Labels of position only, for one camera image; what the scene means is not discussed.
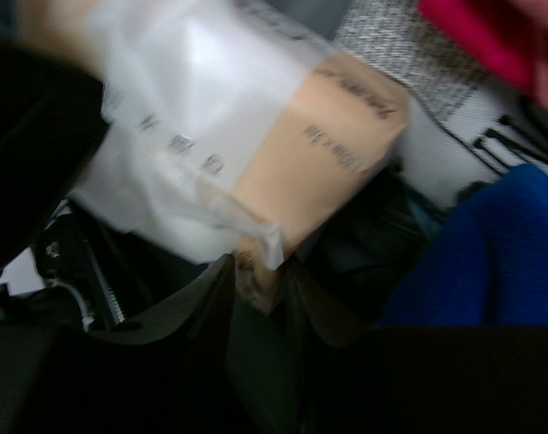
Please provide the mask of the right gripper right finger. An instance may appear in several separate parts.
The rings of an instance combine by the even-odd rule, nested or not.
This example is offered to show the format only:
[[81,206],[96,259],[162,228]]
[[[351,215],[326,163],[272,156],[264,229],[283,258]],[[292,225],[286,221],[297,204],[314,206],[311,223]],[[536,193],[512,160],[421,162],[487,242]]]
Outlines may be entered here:
[[373,326],[287,265],[310,433],[548,433],[547,327]]

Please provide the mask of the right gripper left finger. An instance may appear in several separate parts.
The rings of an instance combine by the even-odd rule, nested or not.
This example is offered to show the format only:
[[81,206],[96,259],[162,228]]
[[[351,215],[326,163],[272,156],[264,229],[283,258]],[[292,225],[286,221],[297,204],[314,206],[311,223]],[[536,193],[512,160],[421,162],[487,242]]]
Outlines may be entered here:
[[216,433],[234,301],[224,255],[111,331],[0,322],[0,433]]

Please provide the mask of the dark blue cloth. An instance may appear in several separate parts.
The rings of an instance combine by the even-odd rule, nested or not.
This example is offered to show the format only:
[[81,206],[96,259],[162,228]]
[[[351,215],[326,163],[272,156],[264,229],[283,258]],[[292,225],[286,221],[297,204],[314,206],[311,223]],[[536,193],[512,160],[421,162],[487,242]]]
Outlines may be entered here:
[[377,322],[548,326],[548,176],[519,165],[460,204]]

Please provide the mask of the tan cardboard box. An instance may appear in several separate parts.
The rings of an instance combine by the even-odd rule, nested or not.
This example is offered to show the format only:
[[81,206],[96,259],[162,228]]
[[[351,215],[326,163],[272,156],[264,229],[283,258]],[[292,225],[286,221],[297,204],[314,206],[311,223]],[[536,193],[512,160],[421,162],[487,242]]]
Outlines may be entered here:
[[262,312],[408,123],[403,86],[262,1],[20,1],[16,19],[104,86],[72,200],[194,263],[232,253]]

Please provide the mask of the red cloth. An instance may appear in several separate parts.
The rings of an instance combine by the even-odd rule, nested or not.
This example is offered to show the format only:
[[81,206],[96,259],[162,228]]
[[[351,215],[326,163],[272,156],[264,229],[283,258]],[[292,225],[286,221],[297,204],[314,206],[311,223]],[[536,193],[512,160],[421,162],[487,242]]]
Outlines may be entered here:
[[532,90],[534,25],[509,2],[423,0],[418,10],[489,72]]

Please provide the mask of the teal suitcase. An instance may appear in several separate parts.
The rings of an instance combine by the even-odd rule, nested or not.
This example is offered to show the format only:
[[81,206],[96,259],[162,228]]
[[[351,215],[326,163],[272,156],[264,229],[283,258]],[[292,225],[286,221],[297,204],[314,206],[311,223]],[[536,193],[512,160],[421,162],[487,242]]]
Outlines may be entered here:
[[[414,193],[383,172],[295,253],[324,290],[365,319],[429,241]],[[120,329],[206,270],[62,201],[33,241],[0,269],[0,320]]]

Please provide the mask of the newspaper print cloth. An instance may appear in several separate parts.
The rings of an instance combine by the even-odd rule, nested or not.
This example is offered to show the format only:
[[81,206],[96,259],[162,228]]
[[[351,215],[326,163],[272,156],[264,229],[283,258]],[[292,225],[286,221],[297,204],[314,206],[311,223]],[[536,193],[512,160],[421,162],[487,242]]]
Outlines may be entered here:
[[413,1],[245,1],[242,8],[298,40],[321,35],[404,85],[410,124],[401,179],[439,210],[512,167],[548,175],[548,116],[485,72],[428,24]]

